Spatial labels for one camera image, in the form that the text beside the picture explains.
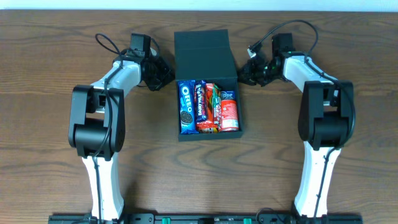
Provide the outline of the red Hacks candy bag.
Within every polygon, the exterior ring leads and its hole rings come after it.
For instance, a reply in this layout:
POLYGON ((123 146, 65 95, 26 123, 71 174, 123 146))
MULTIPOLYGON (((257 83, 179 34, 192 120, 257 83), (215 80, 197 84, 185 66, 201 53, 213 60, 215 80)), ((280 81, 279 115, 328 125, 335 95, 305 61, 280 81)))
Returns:
POLYGON ((213 123, 213 112, 212 112, 212 90, 213 90, 214 83, 206 83, 205 92, 206 92, 206 113, 207 113, 207 120, 201 123, 196 123, 197 131, 200 128, 210 128, 215 127, 217 125, 213 123))

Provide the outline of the red Pringles can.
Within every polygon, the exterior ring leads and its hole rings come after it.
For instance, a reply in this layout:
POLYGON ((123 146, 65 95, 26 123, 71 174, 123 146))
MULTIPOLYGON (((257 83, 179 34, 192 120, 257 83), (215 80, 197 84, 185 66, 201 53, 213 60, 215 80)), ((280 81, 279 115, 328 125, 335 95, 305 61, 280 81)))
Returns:
POLYGON ((239 130, 238 111, 235 100, 221 100, 220 131, 239 130))

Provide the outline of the blue Oreo cookie pack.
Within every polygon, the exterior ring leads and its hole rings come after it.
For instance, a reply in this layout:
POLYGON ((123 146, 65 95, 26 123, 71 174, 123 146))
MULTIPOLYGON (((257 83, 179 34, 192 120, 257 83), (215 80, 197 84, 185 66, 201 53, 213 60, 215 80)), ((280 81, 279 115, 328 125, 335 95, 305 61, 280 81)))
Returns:
POLYGON ((181 134, 198 134, 195 126, 194 85, 195 80, 178 82, 181 134))

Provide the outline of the yellow Hacks candy bag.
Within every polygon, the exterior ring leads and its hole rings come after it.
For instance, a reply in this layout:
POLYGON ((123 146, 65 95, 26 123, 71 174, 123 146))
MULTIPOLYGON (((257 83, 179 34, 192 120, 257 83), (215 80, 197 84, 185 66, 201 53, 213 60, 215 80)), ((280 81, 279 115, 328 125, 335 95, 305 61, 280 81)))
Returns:
POLYGON ((203 134, 214 134, 214 133, 218 133, 218 129, 215 127, 210 127, 210 128, 200 128, 198 130, 200 133, 203 134))

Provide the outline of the red KitKat bar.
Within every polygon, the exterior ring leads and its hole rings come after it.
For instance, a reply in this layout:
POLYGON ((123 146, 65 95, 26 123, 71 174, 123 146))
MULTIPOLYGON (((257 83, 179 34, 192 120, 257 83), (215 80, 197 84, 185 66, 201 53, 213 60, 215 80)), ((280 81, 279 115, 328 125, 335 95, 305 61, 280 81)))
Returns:
POLYGON ((220 97, 220 89, 216 84, 213 85, 213 90, 212 90, 212 112, 213 112, 213 123, 219 126, 221 121, 221 97, 220 97))

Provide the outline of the dark blue chocolate bar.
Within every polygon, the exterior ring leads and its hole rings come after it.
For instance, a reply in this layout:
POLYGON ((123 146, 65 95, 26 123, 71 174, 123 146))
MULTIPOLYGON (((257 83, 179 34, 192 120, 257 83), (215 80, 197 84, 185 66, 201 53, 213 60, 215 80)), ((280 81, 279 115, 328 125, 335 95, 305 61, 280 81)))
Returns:
POLYGON ((195 84, 195 122, 201 123, 207 120, 206 113, 206 83, 200 80, 195 84))

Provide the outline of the black box with hinged lid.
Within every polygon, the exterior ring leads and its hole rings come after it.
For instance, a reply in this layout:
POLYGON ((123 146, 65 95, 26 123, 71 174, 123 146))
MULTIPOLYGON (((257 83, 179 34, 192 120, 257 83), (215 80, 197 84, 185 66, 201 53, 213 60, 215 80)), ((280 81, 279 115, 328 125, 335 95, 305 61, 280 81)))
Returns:
POLYGON ((179 141, 243 135, 238 75, 227 30, 176 32, 179 141))

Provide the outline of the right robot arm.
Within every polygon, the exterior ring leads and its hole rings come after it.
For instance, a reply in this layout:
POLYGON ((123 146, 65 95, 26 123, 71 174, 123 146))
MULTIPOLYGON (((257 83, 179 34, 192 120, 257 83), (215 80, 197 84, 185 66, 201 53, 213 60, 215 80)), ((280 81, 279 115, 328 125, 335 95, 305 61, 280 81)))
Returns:
POLYGON ((329 76, 308 53, 297 51, 291 33, 272 37, 271 61, 261 54, 261 47, 261 41, 248 47, 250 58, 240 69, 238 80, 260 86, 283 80, 302 93, 298 134, 305 159, 292 214, 284 223, 329 223, 327 196, 333 168, 356 122, 353 84, 329 76))

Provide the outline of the blue Eclipse mint pack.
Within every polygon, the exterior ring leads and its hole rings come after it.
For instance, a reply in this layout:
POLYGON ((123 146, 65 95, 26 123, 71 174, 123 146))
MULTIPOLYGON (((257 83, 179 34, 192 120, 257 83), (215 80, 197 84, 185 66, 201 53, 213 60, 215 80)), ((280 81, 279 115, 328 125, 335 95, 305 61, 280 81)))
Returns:
POLYGON ((230 91, 222 91, 220 93, 220 97, 221 100, 235 100, 236 99, 236 95, 235 95, 235 91, 230 90, 230 91))

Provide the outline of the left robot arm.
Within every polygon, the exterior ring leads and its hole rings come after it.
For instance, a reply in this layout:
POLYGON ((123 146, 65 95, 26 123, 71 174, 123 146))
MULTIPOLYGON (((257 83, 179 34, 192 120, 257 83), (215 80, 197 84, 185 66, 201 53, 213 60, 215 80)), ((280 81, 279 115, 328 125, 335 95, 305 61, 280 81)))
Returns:
POLYGON ((116 54, 112 67, 90 85, 72 91, 68 142, 87 169, 93 208, 80 223, 119 223, 124 200, 119 186, 119 152, 126 134, 125 97, 141 82, 159 91, 174 80, 158 43, 145 34, 131 34, 129 47, 116 54))

